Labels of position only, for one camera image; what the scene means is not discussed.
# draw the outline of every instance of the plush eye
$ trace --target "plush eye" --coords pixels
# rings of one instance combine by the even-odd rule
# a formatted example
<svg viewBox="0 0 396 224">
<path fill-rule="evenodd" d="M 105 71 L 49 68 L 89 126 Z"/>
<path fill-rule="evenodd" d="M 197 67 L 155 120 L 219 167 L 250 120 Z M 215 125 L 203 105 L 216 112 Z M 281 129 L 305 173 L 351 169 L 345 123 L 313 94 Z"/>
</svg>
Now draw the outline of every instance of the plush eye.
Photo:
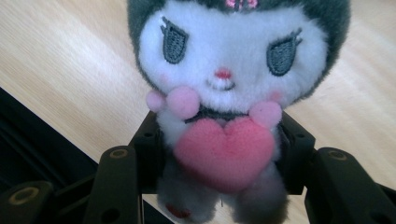
<svg viewBox="0 0 396 224">
<path fill-rule="evenodd" d="M 297 46 L 302 39 L 297 36 L 302 30 L 278 39 L 268 46 L 267 65 L 274 76 L 282 77 L 289 72 L 294 62 Z"/>
<path fill-rule="evenodd" d="M 163 30 L 163 57 L 169 63 L 179 63 L 184 58 L 189 35 L 165 17 L 163 17 L 163 21 L 165 22 L 165 26 L 161 26 Z"/>
</svg>

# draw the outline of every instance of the pink paw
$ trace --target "pink paw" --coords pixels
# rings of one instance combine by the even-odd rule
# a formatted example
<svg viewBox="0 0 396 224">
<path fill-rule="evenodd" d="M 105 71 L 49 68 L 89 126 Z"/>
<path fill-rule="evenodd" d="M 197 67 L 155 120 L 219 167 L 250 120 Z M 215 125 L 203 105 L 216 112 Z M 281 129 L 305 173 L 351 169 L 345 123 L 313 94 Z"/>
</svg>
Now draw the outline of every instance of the pink paw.
<svg viewBox="0 0 396 224">
<path fill-rule="evenodd" d="M 165 107 L 165 97 L 158 91 L 150 91 L 146 96 L 146 104 L 149 110 L 157 113 Z"/>
<path fill-rule="evenodd" d="M 187 86 L 177 87 L 166 97 L 169 110 L 181 119 L 190 119 L 199 111 L 200 99 L 196 91 Z"/>
<path fill-rule="evenodd" d="M 168 209 L 168 211 L 170 213 L 172 213 L 172 215 L 174 215 L 175 217 L 178 217 L 178 218 L 186 218 L 191 215 L 190 210 L 185 209 L 185 210 L 179 211 L 172 204 L 169 204 L 169 203 L 166 205 L 166 209 Z"/>
<path fill-rule="evenodd" d="M 261 101 L 250 108 L 248 115 L 257 124 L 271 129 L 282 119 L 282 108 L 275 102 Z"/>
</svg>

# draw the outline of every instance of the plush leg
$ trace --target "plush leg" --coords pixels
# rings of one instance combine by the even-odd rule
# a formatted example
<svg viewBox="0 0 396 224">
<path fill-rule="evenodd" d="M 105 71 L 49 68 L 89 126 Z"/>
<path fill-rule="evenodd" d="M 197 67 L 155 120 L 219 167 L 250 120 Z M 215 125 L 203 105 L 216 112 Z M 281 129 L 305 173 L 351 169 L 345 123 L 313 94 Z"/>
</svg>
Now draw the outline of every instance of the plush leg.
<svg viewBox="0 0 396 224">
<path fill-rule="evenodd" d="M 213 218 L 219 194 L 190 179 L 169 157 L 159 180 L 160 207 L 178 222 L 203 223 Z"/>
<path fill-rule="evenodd" d="M 246 224 L 277 224 L 287 216 L 287 192 L 275 165 L 262 173 L 251 187 L 236 196 L 234 219 Z"/>
</svg>

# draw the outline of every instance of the pink nose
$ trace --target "pink nose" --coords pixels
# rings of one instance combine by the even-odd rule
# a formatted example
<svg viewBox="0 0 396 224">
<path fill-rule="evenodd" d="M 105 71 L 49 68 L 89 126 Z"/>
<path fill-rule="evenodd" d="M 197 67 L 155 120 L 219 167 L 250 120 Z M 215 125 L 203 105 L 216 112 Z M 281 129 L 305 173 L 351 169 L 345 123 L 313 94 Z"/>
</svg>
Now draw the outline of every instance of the pink nose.
<svg viewBox="0 0 396 224">
<path fill-rule="evenodd" d="M 231 71 L 228 68 L 220 68 L 216 73 L 215 76 L 220 79 L 230 79 L 231 78 Z"/>
</svg>

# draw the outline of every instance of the plush mouth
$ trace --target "plush mouth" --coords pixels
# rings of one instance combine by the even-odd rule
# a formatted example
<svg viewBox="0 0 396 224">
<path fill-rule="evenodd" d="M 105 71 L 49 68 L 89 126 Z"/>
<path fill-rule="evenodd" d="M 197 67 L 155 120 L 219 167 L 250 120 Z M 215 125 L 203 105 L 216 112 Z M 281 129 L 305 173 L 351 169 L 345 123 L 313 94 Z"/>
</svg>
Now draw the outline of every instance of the plush mouth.
<svg viewBox="0 0 396 224">
<path fill-rule="evenodd" d="M 235 83 L 232 81 L 226 81 L 222 83 L 213 83 L 209 80 L 206 81 L 206 85 L 215 91 L 230 91 L 235 88 Z"/>
</svg>

